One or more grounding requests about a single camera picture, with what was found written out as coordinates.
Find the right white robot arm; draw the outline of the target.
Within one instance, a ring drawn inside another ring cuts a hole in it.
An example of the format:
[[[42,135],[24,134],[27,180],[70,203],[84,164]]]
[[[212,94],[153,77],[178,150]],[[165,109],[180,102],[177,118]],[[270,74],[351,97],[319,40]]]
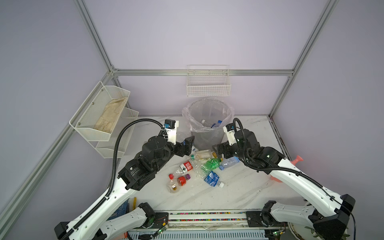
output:
[[[238,118],[221,127],[228,140],[213,146],[217,155],[226,159],[237,157],[245,167],[278,179],[308,202],[300,207],[268,201],[260,212],[263,226],[292,223],[313,229],[324,240],[343,239],[349,221],[355,219],[352,211],[356,200],[352,196],[325,188],[276,149],[262,147]]]

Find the blue cap water bottle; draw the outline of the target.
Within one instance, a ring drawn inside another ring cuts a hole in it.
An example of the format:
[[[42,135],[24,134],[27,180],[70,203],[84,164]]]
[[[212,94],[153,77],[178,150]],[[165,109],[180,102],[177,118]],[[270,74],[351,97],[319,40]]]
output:
[[[222,121],[219,120],[217,123],[215,123],[215,124],[212,125],[212,128],[217,128],[217,127],[219,127],[219,126],[221,125],[221,123],[222,123]]]

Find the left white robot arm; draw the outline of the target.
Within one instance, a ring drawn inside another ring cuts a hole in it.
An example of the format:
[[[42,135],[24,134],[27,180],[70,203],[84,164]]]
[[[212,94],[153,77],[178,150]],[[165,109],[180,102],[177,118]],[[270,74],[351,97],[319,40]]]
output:
[[[140,122],[154,123],[161,128],[158,135],[149,138],[126,166],[117,171],[118,149],[124,133]],[[153,119],[135,120],[119,133],[113,153],[112,176],[108,189],[79,217],[70,222],[61,222],[55,227],[59,240],[110,240],[134,228],[150,227],[155,211],[143,203],[134,211],[110,219],[111,215],[130,197],[152,181],[173,156],[188,156],[192,152],[193,136],[177,142],[179,123],[166,119],[164,124]]]

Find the blue label water bottle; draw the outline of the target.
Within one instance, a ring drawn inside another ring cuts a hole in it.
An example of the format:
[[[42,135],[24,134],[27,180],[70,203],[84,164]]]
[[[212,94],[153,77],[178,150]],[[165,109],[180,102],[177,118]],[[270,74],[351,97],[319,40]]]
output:
[[[208,121],[208,120],[202,120],[201,123],[206,128],[212,128],[213,125],[215,124],[212,121]]]

